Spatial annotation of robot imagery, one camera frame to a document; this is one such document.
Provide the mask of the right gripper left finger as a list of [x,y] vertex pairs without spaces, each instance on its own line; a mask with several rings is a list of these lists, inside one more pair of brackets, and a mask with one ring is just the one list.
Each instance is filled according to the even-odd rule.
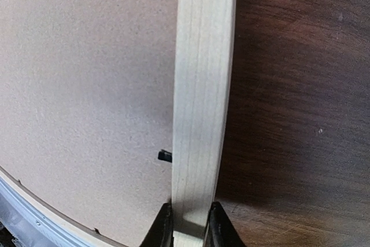
[[173,212],[170,202],[164,203],[140,247],[173,247]]

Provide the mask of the light wooden picture frame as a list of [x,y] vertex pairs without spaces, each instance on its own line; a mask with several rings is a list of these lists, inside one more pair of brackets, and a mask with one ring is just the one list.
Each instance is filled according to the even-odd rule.
[[[234,22],[235,0],[177,0],[172,147],[157,154],[171,166],[171,193],[164,203],[172,205],[174,246],[206,242],[224,141]],[[2,166],[1,179],[91,246],[126,246],[56,210]]]

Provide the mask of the brown backing board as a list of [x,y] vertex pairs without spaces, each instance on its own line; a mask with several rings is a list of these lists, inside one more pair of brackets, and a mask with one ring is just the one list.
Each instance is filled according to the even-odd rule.
[[171,193],[177,0],[1,0],[1,166],[138,246]]

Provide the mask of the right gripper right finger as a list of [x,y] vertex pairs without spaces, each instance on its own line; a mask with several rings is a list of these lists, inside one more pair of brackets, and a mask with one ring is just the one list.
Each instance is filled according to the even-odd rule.
[[209,212],[210,245],[214,247],[245,247],[235,227],[219,202]]

